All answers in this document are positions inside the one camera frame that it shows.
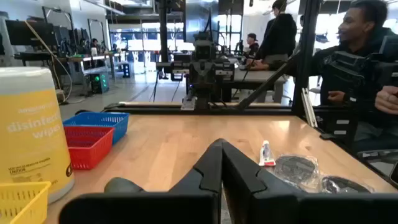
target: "wooden tabletop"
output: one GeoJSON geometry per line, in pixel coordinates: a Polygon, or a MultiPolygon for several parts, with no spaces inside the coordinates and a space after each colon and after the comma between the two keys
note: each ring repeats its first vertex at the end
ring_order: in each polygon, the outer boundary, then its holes
{"type": "Polygon", "coordinates": [[[224,138],[258,162],[263,140],[275,158],[282,154],[313,156],[320,172],[338,175],[377,192],[397,192],[296,116],[178,116],[134,115],[127,134],[93,170],[75,171],[75,186],[49,205],[46,223],[58,223],[58,214],[71,199],[103,192],[113,177],[129,179],[146,191],[167,191],[176,184],[216,139],[224,138]]]}
{"type": "MultiPolygon", "coordinates": [[[[235,68],[234,80],[241,81],[245,73],[245,70],[242,71],[238,68],[235,68]]],[[[268,80],[274,73],[275,71],[249,71],[244,80],[245,82],[264,82],[268,80]]],[[[276,82],[285,83],[286,81],[287,78],[285,76],[281,76],[276,82]]]]}

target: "yellow container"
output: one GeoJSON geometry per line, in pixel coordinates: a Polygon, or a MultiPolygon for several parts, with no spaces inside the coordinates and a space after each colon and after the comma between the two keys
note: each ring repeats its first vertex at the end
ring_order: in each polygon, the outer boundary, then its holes
{"type": "Polygon", "coordinates": [[[41,224],[51,182],[0,184],[0,224],[41,224]]]}

